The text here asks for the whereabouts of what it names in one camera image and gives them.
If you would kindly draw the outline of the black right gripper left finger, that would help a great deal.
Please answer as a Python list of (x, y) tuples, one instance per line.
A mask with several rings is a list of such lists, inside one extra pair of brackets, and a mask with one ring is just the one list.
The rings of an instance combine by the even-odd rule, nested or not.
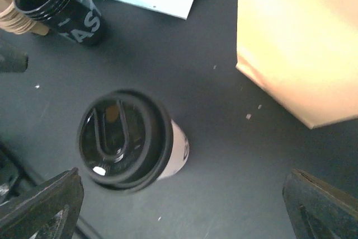
[(72, 238), (84, 198), (77, 168), (1, 206), (1, 238)]

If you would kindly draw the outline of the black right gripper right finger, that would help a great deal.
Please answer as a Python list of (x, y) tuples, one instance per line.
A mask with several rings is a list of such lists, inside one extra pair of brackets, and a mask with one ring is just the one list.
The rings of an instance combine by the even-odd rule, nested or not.
[(303, 171), (293, 169), (283, 188), (296, 238), (357, 238), (357, 199)]

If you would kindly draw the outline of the black plastic cup lid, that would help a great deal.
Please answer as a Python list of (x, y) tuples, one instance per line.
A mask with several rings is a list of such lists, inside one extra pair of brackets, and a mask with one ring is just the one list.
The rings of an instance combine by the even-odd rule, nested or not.
[(124, 194), (141, 191), (169, 163), (171, 117), (161, 102), (134, 90), (118, 90), (86, 109), (77, 132), (83, 167), (96, 184)]

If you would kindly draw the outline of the single white paper cup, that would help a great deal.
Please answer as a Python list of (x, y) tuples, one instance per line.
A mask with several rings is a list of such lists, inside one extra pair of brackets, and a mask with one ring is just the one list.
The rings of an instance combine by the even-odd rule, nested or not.
[(186, 164), (190, 145), (182, 129), (169, 117), (163, 118), (159, 137), (149, 147), (152, 169), (150, 182), (171, 177)]

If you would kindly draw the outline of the brown paper takeout bag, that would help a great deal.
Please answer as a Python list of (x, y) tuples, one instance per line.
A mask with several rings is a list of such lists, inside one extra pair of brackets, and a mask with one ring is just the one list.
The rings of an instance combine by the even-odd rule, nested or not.
[(357, 0), (238, 0), (237, 69), (308, 128), (357, 118)]

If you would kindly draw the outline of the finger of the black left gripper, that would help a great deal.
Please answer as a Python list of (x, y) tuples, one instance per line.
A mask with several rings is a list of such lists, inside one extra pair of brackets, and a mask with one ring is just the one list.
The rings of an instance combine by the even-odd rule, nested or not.
[(28, 68), (29, 56), (19, 48), (1, 40), (1, 73), (23, 73)]

